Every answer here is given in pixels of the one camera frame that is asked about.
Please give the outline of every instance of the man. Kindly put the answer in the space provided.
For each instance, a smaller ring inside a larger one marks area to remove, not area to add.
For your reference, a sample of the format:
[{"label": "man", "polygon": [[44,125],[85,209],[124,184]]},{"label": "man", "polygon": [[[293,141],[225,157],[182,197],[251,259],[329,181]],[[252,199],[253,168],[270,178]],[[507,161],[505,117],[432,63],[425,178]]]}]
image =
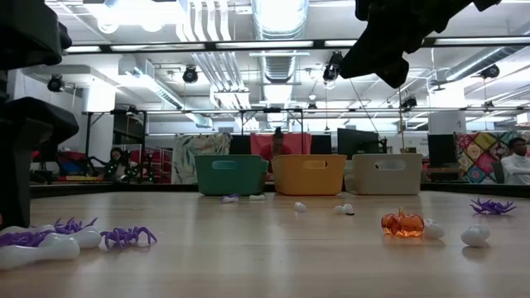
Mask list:
[{"label": "man", "polygon": [[504,168],[505,184],[530,185],[530,159],[526,157],[527,143],[521,137],[515,137],[508,142],[512,152],[501,160]]}]

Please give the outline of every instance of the table surface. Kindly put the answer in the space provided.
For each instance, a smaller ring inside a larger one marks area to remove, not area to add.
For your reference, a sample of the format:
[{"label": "table surface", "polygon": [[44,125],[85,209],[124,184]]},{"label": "table surface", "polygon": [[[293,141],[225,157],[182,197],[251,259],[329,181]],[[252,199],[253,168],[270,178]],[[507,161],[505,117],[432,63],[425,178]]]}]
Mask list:
[{"label": "table surface", "polygon": [[[147,226],[150,248],[84,250],[78,259],[0,272],[1,297],[522,297],[530,296],[530,200],[511,215],[473,214],[476,195],[283,197],[220,204],[197,193],[107,193],[35,199],[33,224]],[[507,198],[495,198],[506,201]],[[307,212],[294,212],[301,201]],[[355,216],[335,215],[339,204]],[[441,240],[383,236],[402,206],[446,228]],[[471,224],[489,248],[467,248]]]}]

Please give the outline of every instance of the orange pumpkin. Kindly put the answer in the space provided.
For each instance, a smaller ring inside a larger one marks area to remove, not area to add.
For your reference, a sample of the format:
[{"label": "orange pumpkin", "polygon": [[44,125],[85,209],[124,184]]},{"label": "orange pumpkin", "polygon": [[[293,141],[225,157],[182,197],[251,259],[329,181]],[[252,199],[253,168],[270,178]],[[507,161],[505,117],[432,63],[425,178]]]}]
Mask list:
[{"label": "orange pumpkin", "polygon": [[386,214],[381,218],[381,228],[385,233],[401,237],[418,237],[423,233],[423,217],[417,214],[405,214],[403,208],[398,214]]}]

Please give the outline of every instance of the yellow bin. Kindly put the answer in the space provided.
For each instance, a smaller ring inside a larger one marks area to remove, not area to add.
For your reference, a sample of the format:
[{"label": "yellow bin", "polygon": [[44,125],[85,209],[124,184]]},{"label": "yellow bin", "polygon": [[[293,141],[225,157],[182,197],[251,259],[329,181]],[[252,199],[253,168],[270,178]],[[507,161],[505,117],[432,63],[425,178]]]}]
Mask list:
[{"label": "yellow bin", "polygon": [[274,186],[284,195],[337,195],[346,156],[293,154],[272,160]]}]

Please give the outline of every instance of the person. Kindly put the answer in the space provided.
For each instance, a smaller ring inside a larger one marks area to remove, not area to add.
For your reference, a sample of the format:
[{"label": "person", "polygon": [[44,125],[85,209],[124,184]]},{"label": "person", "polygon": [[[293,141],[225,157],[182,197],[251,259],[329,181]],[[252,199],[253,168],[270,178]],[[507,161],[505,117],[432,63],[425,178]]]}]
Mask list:
[{"label": "person", "polygon": [[285,136],[283,135],[282,128],[277,127],[276,131],[272,135],[272,144],[265,146],[259,155],[262,159],[268,161],[268,172],[272,174],[272,159],[276,156],[292,154],[289,147],[283,145]]},{"label": "person", "polygon": [[504,183],[509,185],[530,185],[530,159],[526,157],[527,142],[515,137],[508,142],[512,155],[501,160],[504,169]]},{"label": "person", "polygon": [[114,174],[114,177],[118,179],[125,176],[125,170],[127,169],[127,165],[129,165],[130,167],[134,167],[137,165],[136,162],[129,161],[127,157],[123,154],[122,149],[118,147],[115,147],[110,151],[110,161],[116,161],[118,163],[116,173]]}]

